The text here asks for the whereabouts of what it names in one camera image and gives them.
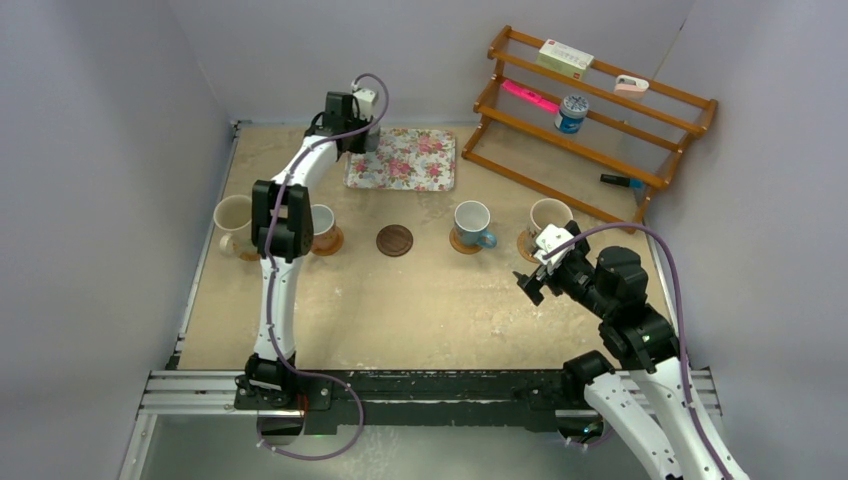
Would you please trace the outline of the dark wooden coaster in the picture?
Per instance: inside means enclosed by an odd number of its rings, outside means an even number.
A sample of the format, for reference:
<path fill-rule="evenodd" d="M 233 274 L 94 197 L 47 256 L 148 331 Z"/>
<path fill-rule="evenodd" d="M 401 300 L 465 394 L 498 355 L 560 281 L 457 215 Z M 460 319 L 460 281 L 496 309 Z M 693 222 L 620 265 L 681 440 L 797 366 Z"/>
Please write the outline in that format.
<path fill-rule="evenodd" d="M 383 227 L 376 236 L 377 249 L 389 257 L 400 257 L 408 253 L 413 244 L 414 236 L 411 231 L 399 224 Z"/>

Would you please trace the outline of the tall beige mug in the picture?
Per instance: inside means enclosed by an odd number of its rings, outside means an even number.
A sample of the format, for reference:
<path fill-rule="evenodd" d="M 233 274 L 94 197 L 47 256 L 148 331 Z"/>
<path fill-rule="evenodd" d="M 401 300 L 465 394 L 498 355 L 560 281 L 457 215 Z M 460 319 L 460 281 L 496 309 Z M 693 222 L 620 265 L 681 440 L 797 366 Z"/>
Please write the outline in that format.
<path fill-rule="evenodd" d="M 536 201 L 530 208 L 527 229 L 534 237 L 548 224 L 564 227 L 574 219 L 572 210 L 564 202 L 554 198 Z"/>

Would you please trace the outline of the beige mug with pattern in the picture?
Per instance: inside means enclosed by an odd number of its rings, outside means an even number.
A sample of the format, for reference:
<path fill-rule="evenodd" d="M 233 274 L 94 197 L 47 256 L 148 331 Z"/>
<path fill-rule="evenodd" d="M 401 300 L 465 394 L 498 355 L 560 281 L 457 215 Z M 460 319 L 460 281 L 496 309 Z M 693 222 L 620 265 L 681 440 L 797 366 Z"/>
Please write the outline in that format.
<path fill-rule="evenodd" d="M 247 195 L 231 195 L 216 205 L 213 221 L 223 232 L 218 249 L 224 256 L 238 258 L 237 254 L 243 250 L 257 251 L 251 240 L 251 220 L 252 202 Z"/>

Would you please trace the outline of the orange coaster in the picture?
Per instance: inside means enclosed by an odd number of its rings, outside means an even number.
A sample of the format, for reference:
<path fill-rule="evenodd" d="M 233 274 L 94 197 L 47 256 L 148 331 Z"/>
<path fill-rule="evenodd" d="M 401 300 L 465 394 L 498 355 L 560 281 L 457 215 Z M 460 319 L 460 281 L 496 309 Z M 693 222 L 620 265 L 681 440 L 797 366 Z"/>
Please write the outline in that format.
<path fill-rule="evenodd" d="M 452 228 L 451 231 L 450 231 L 449 241 L 450 241 L 450 245 L 452 246 L 452 248 L 455 251 L 457 251 L 461 254 L 465 254 L 465 255 L 473 255 L 473 254 L 480 252 L 483 249 L 483 247 L 480 246 L 480 245 L 471 245 L 471 246 L 464 245 L 460 241 L 458 232 L 455 228 Z"/>

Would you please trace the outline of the light wooden coaster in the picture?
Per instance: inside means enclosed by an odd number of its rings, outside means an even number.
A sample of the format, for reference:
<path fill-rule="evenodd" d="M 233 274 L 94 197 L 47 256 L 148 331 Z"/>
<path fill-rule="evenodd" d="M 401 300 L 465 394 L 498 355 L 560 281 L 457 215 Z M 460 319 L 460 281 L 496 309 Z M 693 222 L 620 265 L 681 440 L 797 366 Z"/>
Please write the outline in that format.
<path fill-rule="evenodd" d="M 338 252 L 344 243 L 344 233 L 335 226 L 313 236 L 311 252 L 318 256 L 329 256 Z"/>

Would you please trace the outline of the small grey mug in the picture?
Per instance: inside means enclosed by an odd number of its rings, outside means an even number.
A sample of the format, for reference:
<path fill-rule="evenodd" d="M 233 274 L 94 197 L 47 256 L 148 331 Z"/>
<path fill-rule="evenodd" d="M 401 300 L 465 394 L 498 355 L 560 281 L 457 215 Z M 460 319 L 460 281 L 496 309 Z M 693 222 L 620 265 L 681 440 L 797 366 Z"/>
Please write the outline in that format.
<path fill-rule="evenodd" d="M 368 131 L 364 141 L 364 152 L 375 152 L 380 145 L 381 129 L 379 127 L 372 128 Z"/>

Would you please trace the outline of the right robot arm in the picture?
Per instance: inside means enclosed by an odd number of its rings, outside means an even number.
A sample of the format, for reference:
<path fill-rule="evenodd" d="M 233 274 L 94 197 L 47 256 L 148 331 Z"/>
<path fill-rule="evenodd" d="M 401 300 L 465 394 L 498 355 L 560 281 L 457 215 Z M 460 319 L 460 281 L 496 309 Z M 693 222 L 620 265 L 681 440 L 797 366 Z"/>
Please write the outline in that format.
<path fill-rule="evenodd" d="M 591 263 L 580 242 L 557 252 L 570 237 L 565 231 L 538 235 L 540 265 L 518 284 L 534 304 L 548 287 L 595 314 L 602 342 L 620 366 L 598 351 L 566 362 L 564 399 L 594 408 L 653 479 L 747 478 L 694 388 L 673 326 L 647 301 L 640 256 L 607 247 Z"/>

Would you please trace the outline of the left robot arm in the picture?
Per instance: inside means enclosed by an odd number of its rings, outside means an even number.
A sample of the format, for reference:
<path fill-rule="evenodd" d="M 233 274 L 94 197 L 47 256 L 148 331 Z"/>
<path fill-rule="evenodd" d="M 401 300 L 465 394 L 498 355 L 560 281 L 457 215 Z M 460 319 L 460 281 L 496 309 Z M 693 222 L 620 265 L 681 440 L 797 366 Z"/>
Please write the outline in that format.
<path fill-rule="evenodd" d="M 272 408 L 287 408 L 298 395 L 294 302 L 314 237 L 310 189 L 342 154 L 366 151 L 369 135 L 379 129 L 378 98 L 377 92 L 359 87 L 328 93 L 294 158 L 272 179 L 252 187 L 251 240 L 260 255 L 262 307 L 254 352 L 238 385 Z"/>

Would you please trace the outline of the blue mug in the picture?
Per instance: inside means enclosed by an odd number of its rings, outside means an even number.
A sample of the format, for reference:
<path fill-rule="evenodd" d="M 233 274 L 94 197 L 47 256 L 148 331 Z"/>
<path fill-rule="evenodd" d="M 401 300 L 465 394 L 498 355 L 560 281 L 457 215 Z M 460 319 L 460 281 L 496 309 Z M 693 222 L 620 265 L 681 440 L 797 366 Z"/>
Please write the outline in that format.
<path fill-rule="evenodd" d="M 454 210 L 453 221 L 453 228 L 464 245 L 480 245 L 486 249 L 497 246 L 496 236 L 489 231 L 491 213 L 483 203 L 475 200 L 460 203 Z"/>

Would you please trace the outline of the pink mug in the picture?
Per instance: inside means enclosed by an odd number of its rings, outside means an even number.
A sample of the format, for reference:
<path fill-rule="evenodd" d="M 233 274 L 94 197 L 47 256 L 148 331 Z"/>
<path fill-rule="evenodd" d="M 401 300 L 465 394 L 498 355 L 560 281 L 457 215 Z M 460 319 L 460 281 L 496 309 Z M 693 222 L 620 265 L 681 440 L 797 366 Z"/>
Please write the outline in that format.
<path fill-rule="evenodd" d="M 333 210 L 323 204 L 311 206 L 313 221 L 312 251 L 326 253 L 336 248 L 339 242 L 339 230 Z"/>

